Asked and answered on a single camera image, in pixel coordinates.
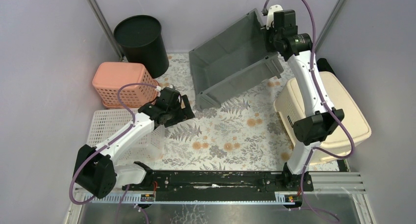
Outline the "white perforated plastic basket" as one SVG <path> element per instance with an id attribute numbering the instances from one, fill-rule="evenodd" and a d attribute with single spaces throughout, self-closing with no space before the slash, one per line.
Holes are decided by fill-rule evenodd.
<path id="1" fill-rule="evenodd" d="M 142 162 L 150 166 L 163 154 L 164 126 L 153 129 L 147 116 L 135 116 L 125 109 L 98 110 L 94 113 L 86 144 L 100 149 L 134 126 L 121 138 L 109 145 L 102 154 L 110 155 L 114 165 Z"/>

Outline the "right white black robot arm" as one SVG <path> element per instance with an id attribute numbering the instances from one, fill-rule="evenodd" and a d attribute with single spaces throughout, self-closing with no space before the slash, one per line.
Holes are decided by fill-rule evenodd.
<path id="1" fill-rule="evenodd" d="M 300 34 L 294 10 L 279 5 L 262 10 L 266 17 L 263 36 L 266 49 L 277 52 L 291 68 L 304 103 L 303 119 L 293 123 L 296 138 L 291 158 L 285 163 L 281 183 L 289 191 L 303 189 L 310 160 L 322 142 L 344 118 L 342 109 L 335 109 L 327 96 L 313 56 L 313 39 Z"/>

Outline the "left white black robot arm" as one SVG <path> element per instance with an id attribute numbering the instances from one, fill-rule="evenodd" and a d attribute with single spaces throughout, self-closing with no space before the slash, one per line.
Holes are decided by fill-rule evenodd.
<path id="1" fill-rule="evenodd" d="M 135 161 L 117 165 L 128 150 L 159 126 L 170 127 L 194 118 L 187 95 L 165 87 L 154 101 L 133 113 L 132 119 L 119 131 L 95 147 L 84 145 L 78 150 L 69 196 L 77 204 L 73 191 L 78 184 L 94 197 L 106 197 L 114 187 L 135 185 L 147 190 L 152 185 L 151 169 Z"/>

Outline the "pink perforated plastic basket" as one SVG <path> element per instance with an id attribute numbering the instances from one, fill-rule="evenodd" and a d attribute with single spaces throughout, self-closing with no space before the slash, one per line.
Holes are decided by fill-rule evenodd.
<path id="1" fill-rule="evenodd" d="M 107 109 L 122 108 L 117 92 L 124 85 L 131 83 L 140 85 L 128 86 L 120 93 L 120 99 L 129 108 L 139 108 L 158 94 L 154 88 L 158 86 L 158 82 L 151 77 L 145 66 L 139 63 L 103 62 L 92 79 L 92 85 Z"/>

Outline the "large black cylindrical container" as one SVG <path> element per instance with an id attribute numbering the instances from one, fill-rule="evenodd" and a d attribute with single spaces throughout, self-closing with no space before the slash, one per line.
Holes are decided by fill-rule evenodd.
<path id="1" fill-rule="evenodd" d="M 144 65 L 152 78 L 166 73 L 169 59 L 158 19 L 149 15 L 126 18 L 117 24 L 113 35 L 129 62 Z"/>

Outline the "grey plastic storage bin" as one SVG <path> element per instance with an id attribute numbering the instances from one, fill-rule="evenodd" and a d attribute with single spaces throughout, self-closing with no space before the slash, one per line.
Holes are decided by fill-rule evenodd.
<path id="1" fill-rule="evenodd" d="M 198 110 L 219 108 L 284 71 L 279 55 L 266 51 L 262 26 L 253 9 L 188 53 Z"/>

